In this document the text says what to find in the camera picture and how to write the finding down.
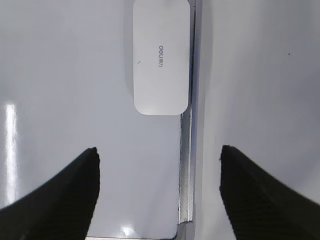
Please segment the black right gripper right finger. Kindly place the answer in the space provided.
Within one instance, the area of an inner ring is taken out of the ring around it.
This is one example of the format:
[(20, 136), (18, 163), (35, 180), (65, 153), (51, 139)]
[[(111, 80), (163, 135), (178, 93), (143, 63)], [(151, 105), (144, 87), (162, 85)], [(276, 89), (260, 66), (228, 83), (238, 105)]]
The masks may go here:
[(234, 146), (220, 155), (219, 191), (237, 240), (318, 240), (320, 206)]

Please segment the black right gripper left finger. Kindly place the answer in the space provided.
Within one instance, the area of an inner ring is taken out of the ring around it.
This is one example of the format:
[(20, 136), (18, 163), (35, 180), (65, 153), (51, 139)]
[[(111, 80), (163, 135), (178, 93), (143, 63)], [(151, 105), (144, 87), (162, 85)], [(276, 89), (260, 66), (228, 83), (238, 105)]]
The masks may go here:
[(57, 175), (0, 210), (2, 240), (84, 240), (100, 193), (100, 157), (88, 148)]

